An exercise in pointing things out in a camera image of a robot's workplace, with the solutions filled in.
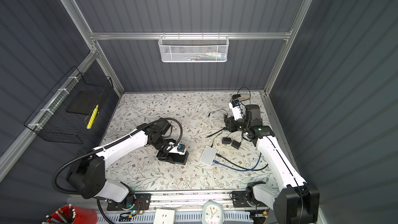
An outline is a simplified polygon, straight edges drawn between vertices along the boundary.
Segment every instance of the white mesh basket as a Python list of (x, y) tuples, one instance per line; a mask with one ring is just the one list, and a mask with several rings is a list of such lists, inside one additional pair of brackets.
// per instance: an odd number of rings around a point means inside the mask
[(159, 38), (163, 62), (226, 62), (229, 39)]

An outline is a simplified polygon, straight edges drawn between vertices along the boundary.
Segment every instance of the white power outlet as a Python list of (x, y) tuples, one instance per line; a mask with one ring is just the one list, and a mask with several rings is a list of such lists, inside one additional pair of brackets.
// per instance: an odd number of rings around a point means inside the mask
[(155, 212), (155, 219), (153, 220), (153, 224), (173, 224), (175, 216), (175, 210), (158, 208)]

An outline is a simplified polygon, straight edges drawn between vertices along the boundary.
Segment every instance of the black wire basket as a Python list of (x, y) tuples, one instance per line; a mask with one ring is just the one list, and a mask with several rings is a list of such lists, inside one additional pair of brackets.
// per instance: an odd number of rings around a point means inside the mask
[[(46, 109), (44, 99), (24, 123), (45, 141), (83, 144), (113, 90), (111, 78), (104, 75), (78, 72), (70, 79)], [(35, 121), (34, 113), (40, 113)]]

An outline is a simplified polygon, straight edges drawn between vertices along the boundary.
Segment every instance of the clock face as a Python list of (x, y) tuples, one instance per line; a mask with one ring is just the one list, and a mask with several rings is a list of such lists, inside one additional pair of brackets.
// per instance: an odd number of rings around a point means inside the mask
[(206, 209), (203, 210), (204, 221), (206, 224), (221, 224), (222, 220), (222, 210), (219, 206), (209, 204)]

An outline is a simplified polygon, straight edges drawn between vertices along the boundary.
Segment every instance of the black box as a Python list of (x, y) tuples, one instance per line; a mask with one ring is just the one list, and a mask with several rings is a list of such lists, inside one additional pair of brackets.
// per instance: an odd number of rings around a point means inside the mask
[(230, 144), (232, 142), (231, 138), (222, 138), (223, 144)]
[(240, 147), (240, 142), (238, 142), (236, 140), (233, 140), (232, 143), (231, 143), (231, 146), (238, 150), (239, 147)]

